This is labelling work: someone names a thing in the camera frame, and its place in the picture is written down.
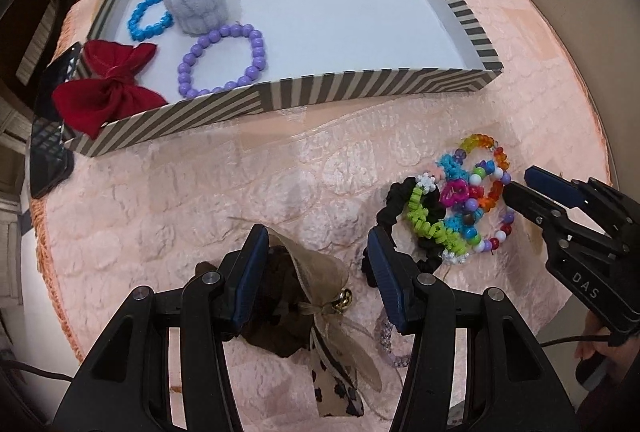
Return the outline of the right hand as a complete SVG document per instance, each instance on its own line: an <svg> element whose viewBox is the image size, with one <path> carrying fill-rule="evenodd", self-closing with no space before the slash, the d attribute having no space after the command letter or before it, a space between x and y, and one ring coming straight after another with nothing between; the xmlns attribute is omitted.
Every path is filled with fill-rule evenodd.
<svg viewBox="0 0 640 432"><path fill-rule="evenodd" d="M592 311L588 311L585 319L584 336L608 336L610 330L603 326L600 319ZM617 383L626 374L639 353L639 337L632 336L620 346L609 346L606 342L582 341L576 346L575 357L578 360L589 360L594 353L602 354L610 360L608 375Z"/></svg>

